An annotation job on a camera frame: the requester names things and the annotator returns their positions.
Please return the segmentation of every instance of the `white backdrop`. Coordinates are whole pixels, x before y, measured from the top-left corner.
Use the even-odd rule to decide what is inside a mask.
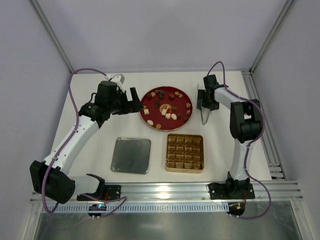
[[[250,68],[285,0],[38,0],[75,69]]]
[[[0,239],[21,239],[29,167],[50,153],[68,71],[26,0],[0,1]]]
[[[254,74],[286,176],[298,181],[318,233],[319,12],[319,0],[297,1]]]

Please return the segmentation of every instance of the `red wire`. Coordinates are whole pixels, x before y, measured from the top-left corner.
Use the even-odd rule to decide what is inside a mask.
[[[243,192],[243,198],[244,198],[244,204],[243,205],[246,205],[247,197],[246,197],[246,192],[245,191]]]

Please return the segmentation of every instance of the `silver square plate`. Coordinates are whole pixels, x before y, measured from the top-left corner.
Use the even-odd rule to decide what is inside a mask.
[[[119,137],[115,141],[111,170],[116,173],[146,174],[150,151],[149,139]]]

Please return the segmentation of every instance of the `cable connector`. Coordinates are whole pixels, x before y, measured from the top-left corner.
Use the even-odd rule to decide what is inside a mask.
[[[110,76],[110,74],[105,75],[104,79],[106,81],[110,81],[110,79],[112,79],[112,77]]]

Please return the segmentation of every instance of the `metal floor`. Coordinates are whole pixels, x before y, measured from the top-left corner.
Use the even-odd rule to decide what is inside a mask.
[[[247,202],[244,216],[256,216],[267,202]],[[118,214],[91,220],[87,214],[41,214],[36,240],[302,240],[290,201],[276,201],[256,220],[225,212]]]

